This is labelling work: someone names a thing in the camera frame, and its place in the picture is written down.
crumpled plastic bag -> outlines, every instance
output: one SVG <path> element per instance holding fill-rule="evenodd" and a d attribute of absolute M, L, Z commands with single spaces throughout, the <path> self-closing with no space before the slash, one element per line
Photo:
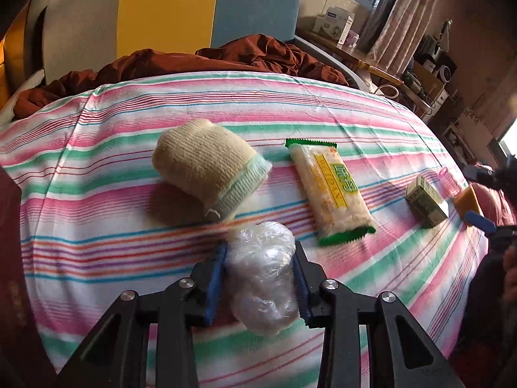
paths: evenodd
<path fill-rule="evenodd" d="M 292 258 L 293 233 L 277 222 L 231 229 L 225 266 L 230 308 L 248 330 L 275 336 L 299 318 Z"/>

plastic bag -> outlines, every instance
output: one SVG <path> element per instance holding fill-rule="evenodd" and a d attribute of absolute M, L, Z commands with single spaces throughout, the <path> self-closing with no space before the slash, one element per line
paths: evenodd
<path fill-rule="evenodd" d="M 226 269 L 234 317 L 257 335 L 274 336 L 299 318 L 293 284 L 293 233 L 277 222 L 231 229 Z"/>
<path fill-rule="evenodd" d="M 373 218 L 335 143 L 288 138 L 285 145 L 314 212 L 321 246 L 375 233 Z"/>

beige sock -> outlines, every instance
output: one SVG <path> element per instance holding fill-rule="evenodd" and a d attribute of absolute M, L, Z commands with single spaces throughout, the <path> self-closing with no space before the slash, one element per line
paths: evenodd
<path fill-rule="evenodd" d="M 198 198 L 205 214 L 231 215 L 266 179 L 271 163 L 231 131 L 195 119 L 162 133 L 154 168 L 167 182 Z"/>

light green sock cuff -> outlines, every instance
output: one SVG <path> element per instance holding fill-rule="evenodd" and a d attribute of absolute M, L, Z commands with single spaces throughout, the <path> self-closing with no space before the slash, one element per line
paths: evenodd
<path fill-rule="evenodd" d="M 272 164 L 257 153 L 219 195 L 215 205 L 208 209 L 207 215 L 213 212 L 220 220 L 226 219 L 265 181 L 271 168 Z"/>

bed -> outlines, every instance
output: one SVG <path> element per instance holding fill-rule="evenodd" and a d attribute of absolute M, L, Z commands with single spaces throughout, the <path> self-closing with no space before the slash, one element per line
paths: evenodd
<path fill-rule="evenodd" d="M 413 113 L 375 95 L 283 74 L 200 72 L 104 85 L 51 103 L 0 136 L 2 166 L 22 189 L 25 280 L 41 339 L 57 371 L 126 289 L 163 290 L 208 256 L 228 225 L 203 223 L 198 206 L 151 165 L 160 133 L 208 118 L 249 142 L 273 169 L 235 224 L 275 220 L 308 257 L 352 290 L 395 292 L 444 355 L 457 338 L 469 282 L 487 240 L 450 217 L 424 229 L 404 199 L 417 174 L 436 185 L 447 166 L 466 182 Z M 377 232 L 316 248 L 316 227 L 287 137 L 330 140 L 351 171 Z M 303 321 L 275 338 L 237 322 L 197 331 L 203 387 L 315 386 L 323 332 Z M 153 384 L 152 331 L 148 383 Z M 361 330 L 363 384 L 368 360 Z"/>

